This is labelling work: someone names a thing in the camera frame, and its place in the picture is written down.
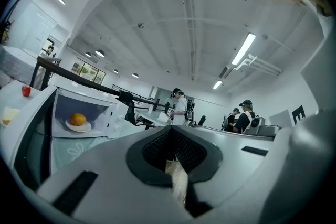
black slot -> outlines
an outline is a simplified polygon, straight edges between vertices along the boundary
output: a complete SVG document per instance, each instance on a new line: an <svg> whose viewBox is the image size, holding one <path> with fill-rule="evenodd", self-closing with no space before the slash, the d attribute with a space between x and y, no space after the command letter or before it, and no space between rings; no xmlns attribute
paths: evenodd
<svg viewBox="0 0 336 224"><path fill-rule="evenodd" d="M54 202L54 206L63 213L71 215L97 177L94 172L82 172Z"/></svg>
<svg viewBox="0 0 336 224"><path fill-rule="evenodd" d="M260 156L266 156L267 154L267 150L261 150L260 148L255 148L255 147L251 147L251 146L244 146L242 149L242 151L247 151L253 154L257 154Z"/></svg>

plate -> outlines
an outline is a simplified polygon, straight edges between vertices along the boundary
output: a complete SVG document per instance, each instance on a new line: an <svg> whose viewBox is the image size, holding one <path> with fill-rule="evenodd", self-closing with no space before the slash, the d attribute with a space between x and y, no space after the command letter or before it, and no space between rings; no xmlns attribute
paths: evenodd
<svg viewBox="0 0 336 224"><path fill-rule="evenodd" d="M66 120L65 124L70 130L75 131L75 132L79 132L79 133L88 132L92 128L91 124L89 122L86 122L85 124L80 125L80 126L74 126L74 125L71 125L68 120Z"/></svg>

ceiling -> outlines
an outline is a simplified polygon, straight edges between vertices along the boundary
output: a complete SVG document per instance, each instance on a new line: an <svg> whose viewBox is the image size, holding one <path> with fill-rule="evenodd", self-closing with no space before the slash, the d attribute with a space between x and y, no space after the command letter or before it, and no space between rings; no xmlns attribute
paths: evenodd
<svg viewBox="0 0 336 224"><path fill-rule="evenodd" d="M249 32L257 37L248 53L285 68L286 60L295 56L290 49L318 26L305 6L289 2L111 0L96 10L71 48L82 55L103 49L105 68L117 68L121 74L135 70L141 77L147 70L169 71L209 89ZM258 71L233 71L218 90L229 90L253 72Z"/></svg>

cap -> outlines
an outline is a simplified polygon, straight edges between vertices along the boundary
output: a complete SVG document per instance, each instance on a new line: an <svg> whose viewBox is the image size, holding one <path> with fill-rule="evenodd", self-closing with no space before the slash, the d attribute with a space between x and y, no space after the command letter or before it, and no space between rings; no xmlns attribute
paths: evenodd
<svg viewBox="0 0 336 224"><path fill-rule="evenodd" d="M179 88L175 88L173 91L173 94L176 94L177 92L180 92L181 90Z"/></svg>
<svg viewBox="0 0 336 224"><path fill-rule="evenodd" d="M252 104L252 101L246 99L243 103L239 104L239 106L243 106L243 105L247 105L247 104Z"/></svg>

appliance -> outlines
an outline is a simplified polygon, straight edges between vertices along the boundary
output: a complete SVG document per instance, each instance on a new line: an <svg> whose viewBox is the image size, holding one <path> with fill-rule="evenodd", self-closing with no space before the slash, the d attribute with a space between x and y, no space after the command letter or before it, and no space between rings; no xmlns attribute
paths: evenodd
<svg viewBox="0 0 336 224"><path fill-rule="evenodd" d="M265 119L256 117L252 120L250 128L246 129L244 134L257 136L275 137L281 130L277 125L265 125Z"/></svg>

